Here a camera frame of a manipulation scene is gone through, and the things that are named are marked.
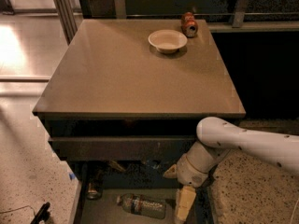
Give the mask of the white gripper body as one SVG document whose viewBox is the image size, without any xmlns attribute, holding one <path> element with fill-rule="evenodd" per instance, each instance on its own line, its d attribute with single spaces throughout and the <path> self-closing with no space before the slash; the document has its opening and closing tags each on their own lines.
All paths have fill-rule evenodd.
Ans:
<svg viewBox="0 0 299 224">
<path fill-rule="evenodd" d="M 208 178 L 208 173 L 212 169 L 210 165 L 200 163 L 195 167 L 183 154 L 177 162 L 177 180 L 184 186 L 190 186 L 195 189 L 201 187 Z"/>
</svg>

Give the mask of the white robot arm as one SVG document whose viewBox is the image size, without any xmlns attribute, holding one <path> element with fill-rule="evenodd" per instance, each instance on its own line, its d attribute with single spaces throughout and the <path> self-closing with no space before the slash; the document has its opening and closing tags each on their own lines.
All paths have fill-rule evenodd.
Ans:
<svg viewBox="0 0 299 224">
<path fill-rule="evenodd" d="M 183 185 L 176 193 L 175 224 L 184 224 L 195 200 L 195 190 L 207 181 L 208 173 L 232 149 L 299 175 L 299 136 L 243 129 L 216 117 L 202 119 L 197 140 L 177 163 L 164 172 Z"/>
</svg>

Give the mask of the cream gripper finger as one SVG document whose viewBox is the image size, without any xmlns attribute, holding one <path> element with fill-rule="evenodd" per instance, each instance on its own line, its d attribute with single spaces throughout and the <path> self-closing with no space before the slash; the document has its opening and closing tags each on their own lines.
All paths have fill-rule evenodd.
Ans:
<svg viewBox="0 0 299 224">
<path fill-rule="evenodd" d="M 177 166 L 175 164 L 173 164 L 172 166 L 170 166 L 163 174 L 164 178 L 168 178 L 168 179 L 177 179 L 178 175 L 177 175 Z"/>
<path fill-rule="evenodd" d="M 174 223 L 184 224 L 191 211 L 196 197 L 195 188 L 183 186 L 176 192 L 176 206 L 174 212 Z"/>
</svg>

